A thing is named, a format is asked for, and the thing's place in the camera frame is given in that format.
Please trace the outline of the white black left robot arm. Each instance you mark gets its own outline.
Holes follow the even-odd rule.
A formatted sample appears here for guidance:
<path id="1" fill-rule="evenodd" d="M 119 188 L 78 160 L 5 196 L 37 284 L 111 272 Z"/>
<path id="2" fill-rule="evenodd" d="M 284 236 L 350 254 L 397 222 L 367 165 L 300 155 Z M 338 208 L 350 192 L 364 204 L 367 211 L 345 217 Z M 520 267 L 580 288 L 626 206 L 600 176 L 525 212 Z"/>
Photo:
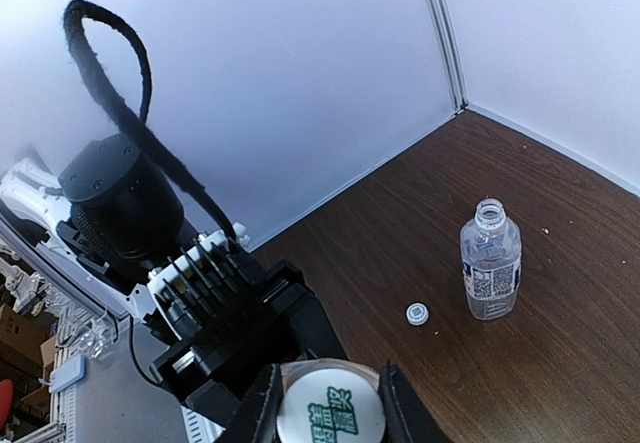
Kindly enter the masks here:
<path id="1" fill-rule="evenodd" d="M 219 425 L 259 373 L 343 358 L 319 299 L 287 261 L 264 267 L 246 229 L 199 232 L 168 179 L 127 137 L 89 143 L 60 175 L 26 156 L 1 176 L 1 217 L 109 311 L 125 309 L 165 347 L 151 381 Z"/>

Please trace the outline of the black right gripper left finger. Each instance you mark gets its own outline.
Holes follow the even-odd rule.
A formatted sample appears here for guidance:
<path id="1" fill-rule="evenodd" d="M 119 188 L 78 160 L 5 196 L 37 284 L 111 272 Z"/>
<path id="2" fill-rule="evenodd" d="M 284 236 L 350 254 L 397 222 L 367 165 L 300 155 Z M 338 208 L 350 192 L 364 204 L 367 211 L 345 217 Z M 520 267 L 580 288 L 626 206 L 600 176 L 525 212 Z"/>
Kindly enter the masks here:
<path id="1" fill-rule="evenodd" d="M 281 367 L 269 364 L 258 374 L 237 411 L 219 437 L 220 443 L 270 443 L 284 396 Z"/>

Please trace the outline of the clear plastic water bottle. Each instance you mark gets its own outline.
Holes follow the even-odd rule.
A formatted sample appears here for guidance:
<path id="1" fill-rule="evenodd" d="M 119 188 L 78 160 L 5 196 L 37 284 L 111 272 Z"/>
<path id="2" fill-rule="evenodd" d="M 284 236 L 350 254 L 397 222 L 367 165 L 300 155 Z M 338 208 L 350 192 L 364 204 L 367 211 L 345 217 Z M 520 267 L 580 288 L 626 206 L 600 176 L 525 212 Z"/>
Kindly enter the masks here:
<path id="1" fill-rule="evenodd" d="M 480 201 L 460 230 L 462 275 L 468 308 L 480 321 L 509 314 L 521 281 L 522 242 L 518 225 L 494 198 Z"/>

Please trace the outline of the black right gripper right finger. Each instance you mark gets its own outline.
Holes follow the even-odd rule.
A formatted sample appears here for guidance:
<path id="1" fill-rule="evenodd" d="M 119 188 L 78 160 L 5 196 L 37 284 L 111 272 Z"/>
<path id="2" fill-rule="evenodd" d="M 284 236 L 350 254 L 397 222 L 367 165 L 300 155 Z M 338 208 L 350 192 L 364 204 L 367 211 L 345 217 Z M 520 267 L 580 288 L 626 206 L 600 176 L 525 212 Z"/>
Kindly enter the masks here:
<path id="1" fill-rule="evenodd" d="M 386 422 L 384 442 L 452 443 L 398 365 L 387 361 L 381 368 L 377 393 Z"/>

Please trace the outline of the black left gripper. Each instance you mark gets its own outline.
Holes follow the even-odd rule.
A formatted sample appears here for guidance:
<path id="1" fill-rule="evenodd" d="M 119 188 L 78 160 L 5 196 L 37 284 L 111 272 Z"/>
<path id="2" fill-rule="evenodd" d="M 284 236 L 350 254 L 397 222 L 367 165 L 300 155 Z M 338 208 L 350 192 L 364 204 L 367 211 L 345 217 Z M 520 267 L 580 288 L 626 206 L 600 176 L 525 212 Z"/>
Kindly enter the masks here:
<path id="1" fill-rule="evenodd" d="M 218 311 L 179 313 L 181 340 L 150 366 L 162 389 L 183 406 L 226 427 L 258 374 L 298 358 L 343 359 L 345 350 L 298 269 L 255 261 L 224 270 L 235 292 Z"/>

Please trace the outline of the white water bottle cap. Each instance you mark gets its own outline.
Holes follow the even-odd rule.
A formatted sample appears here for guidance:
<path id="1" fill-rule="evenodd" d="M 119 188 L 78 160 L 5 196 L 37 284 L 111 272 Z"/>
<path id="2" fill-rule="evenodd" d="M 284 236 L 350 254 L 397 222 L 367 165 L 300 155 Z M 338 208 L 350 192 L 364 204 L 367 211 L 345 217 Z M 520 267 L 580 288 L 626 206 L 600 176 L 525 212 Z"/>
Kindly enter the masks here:
<path id="1" fill-rule="evenodd" d="M 421 302 L 411 303 L 405 311 L 407 322 L 412 326 L 424 325 L 429 319 L 430 313 L 427 306 Z"/>

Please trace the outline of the left aluminium corner post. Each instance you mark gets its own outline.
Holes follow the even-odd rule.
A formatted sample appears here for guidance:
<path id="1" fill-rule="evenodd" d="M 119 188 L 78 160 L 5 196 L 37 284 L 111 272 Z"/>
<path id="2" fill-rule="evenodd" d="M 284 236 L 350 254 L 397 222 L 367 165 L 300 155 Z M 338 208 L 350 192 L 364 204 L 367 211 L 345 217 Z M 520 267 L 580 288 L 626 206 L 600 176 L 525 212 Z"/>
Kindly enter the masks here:
<path id="1" fill-rule="evenodd" d="M 446 0 L 426 0 L 429 7 L 445 73 L 454 105 L 454 113 L 464 111 L 469 100 L 462 71 L 461 58 L 457 47 L 452 20 Z"/>

